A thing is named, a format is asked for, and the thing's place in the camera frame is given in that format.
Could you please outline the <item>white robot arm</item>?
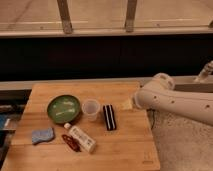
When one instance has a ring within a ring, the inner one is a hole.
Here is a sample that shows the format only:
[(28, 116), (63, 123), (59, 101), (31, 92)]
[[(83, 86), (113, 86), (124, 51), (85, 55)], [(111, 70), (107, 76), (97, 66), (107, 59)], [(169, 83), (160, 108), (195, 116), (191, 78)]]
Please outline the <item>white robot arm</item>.
[(213, 93), (175, 91), (174, 88), (171, 76), (158, 73), (134, 93), (133, 102), (141, 109), (164, 110), (213, 126)]

